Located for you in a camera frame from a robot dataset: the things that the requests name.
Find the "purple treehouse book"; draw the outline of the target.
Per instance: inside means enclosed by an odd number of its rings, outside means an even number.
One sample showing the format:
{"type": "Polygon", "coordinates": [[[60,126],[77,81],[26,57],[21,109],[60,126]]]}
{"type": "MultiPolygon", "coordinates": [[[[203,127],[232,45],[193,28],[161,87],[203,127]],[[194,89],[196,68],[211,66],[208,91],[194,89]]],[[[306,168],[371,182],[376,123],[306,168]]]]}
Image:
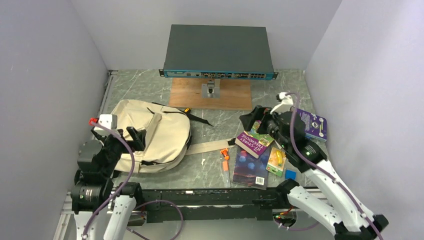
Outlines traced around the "purple treehouse book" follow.
{"type": "Polygon", "coordinates": [[[234,141],[236,145],[256,159],[258,159],[274,142],[274,139],[269,134],[258,133],[260,125],[261,121],[257,120],[250,131],[243,131],[234,141]]]}

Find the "beige canvas backpack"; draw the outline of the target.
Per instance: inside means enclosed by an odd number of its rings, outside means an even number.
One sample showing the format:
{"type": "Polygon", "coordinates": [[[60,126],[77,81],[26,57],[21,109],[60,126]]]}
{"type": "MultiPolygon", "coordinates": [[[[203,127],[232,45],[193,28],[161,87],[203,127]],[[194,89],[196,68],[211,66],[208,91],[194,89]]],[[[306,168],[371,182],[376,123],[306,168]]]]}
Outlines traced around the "beige canvas backpack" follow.
{"type": "Polygon", "coordinates": [[[234,138],[193,144],[191,123],[208,125],[209,122],[175,107],[124,99],[118,102],[111,113],[117,117],[117,128],[123,130],[126,140],[132,139],[127,127],[134,127],[137,131],[145,130],[147,133],[144,150],[135,151],[133,157],[128,153],[122,154],[115,167],[120,172],[160,173],[176,167],[184,156],[235,146],[234,138]]]}

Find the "purple boxed book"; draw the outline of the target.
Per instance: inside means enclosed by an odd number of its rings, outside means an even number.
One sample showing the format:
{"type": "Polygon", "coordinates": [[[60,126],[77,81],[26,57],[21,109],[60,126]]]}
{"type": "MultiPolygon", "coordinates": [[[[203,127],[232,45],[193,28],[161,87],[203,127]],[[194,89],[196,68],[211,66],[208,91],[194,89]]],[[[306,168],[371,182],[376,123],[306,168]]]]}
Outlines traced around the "purple boxed book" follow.
{"type": "Polygon", "coordinates": [[[300,119],[305,123],[304,131],[307,138],[322,142],[327,141],[328,123],[326,118],[299,108],[296,112],[299,114],[300,119]]]}

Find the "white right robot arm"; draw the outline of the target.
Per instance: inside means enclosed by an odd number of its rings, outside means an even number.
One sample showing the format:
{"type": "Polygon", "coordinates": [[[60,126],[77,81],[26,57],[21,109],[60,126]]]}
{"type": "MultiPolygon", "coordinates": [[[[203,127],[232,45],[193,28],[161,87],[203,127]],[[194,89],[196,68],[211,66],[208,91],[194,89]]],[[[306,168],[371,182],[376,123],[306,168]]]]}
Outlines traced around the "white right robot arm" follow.
{"type": "Polygon", "coordinates": [[[339,178],[324,151],[305,133],[305,123],[295,110],[283,113],[257,105],[252,112],[239,117],[244,130],[260,123],[257,133],[268,134],[283,149],[287,160],[326,197],[323,202],[293,179],[276,188],[275,200],[282,207],[290,205],[303,210],[333,235],[336,240],[382,239],[389,225],[383,214],[369,210],[339,178]]]}

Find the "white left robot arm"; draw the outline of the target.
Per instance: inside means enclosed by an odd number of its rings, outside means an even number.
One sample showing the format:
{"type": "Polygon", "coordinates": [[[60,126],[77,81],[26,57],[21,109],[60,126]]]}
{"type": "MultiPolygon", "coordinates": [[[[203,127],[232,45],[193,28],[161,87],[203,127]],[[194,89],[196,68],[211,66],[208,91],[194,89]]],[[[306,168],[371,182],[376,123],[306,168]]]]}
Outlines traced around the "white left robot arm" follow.
{"type": "Polygon", "coordinates": [[[143,151],[146,147],[146,130],[126,128],[131,140],[124,139],[123,130],[102,136],[79,148],[78,170],[75,185],[70,191],[71,210],[82,240],[121,240],[133,210],[139,209],[145,199],[137,182],[124,181],[116,190],[112,175],[122,154],[143,151]]]}

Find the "yellow banana toy pack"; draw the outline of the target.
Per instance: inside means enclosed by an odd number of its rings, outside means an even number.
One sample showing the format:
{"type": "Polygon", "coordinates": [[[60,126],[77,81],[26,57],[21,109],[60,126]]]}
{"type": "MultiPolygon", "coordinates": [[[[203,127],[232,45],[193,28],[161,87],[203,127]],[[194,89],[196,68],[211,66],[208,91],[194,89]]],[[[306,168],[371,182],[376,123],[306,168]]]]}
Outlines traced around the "yellow banana toy pack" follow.
{"type": "Polygon", "coordinates": [[[266,170],[278,177],[281,177],[283,175],[286,160],[287,157],[284,151],[279,148],[272,147],[266,165],[266,170]]]}

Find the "orange pen in pack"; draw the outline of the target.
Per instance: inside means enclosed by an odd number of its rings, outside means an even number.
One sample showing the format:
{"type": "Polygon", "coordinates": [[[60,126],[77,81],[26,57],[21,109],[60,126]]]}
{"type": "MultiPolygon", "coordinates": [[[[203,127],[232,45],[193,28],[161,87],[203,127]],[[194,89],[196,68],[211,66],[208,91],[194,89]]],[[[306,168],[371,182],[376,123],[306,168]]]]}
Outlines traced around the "orange pen in pack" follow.
{"type": "Polygon", "coordinates": [[[230,172],[229,172],[229,150],[227,148],[221,149],[220,153],[223,156],[223,162],[222,162],[222,171],[224,176],[224,184],[226,188],[231,187],[231,178],[230,178],[230,172]]]}

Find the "wooden base board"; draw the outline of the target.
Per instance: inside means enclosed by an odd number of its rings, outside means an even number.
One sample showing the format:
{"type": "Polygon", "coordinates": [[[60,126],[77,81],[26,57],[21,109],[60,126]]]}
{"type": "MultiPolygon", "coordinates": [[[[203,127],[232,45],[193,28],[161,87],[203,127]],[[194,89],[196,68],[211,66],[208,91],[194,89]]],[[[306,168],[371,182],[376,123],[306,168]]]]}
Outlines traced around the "wooden base board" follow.
{"type": "Polygon", "coordinates": [[[173,78],[168,105],[207,110],[252,110],[251,82],[246,79],[216,79],[213,94],[205,78],[173,78]]]}

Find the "dark space notebook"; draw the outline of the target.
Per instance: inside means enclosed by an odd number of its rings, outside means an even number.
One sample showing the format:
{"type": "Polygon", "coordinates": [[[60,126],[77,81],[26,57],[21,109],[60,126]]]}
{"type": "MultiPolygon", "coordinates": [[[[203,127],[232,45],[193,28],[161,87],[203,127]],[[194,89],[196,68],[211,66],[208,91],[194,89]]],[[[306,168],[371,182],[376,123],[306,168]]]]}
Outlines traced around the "dark space notebook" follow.
{"type": "Polygon", "coordinates": [[[267,164],[270,149],[266,149],[259,158],[255,158],[241,147],[237,148],[232,182],[260,190],[268,186],[267,164]]]}

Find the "blue eraser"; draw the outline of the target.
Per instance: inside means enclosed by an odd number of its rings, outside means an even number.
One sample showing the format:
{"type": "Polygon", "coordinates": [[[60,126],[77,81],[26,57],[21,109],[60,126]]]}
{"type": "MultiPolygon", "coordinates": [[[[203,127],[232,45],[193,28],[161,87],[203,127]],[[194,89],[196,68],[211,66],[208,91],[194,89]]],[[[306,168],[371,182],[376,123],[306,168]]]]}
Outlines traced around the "blue eraser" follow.
{"type": "Polygon", "coordinates": [[[285,177],[286,180],[288,180],[288,179],[295,180],[296,177],[297,177],[297,173],[293,170],[286,169],[284,177],[285,177]]]}

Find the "grey metal stand bracket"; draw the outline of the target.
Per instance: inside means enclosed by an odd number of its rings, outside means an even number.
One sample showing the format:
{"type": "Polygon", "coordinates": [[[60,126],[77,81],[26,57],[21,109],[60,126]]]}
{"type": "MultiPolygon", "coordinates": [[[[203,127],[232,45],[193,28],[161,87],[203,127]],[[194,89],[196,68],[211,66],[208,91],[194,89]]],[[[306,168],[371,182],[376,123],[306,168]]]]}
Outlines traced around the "grey metal stand bracket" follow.
{"type": "Polygon", "coordinates": [[[209,79],[207,83],[201,85],[201,95],[203,98],[220,98],[220,79],[209,79]]]}

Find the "grey network switch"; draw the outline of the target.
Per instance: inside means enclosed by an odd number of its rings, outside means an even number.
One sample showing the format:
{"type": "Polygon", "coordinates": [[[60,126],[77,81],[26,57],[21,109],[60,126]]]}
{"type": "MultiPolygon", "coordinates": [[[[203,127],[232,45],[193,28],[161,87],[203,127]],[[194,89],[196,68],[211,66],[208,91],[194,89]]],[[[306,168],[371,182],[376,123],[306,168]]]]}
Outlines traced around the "grey network switch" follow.
{"type": "Polygon", "coordinates": [[[165,78],[274,80],[267,29],[173,24],[159,74],[165,78]]]}

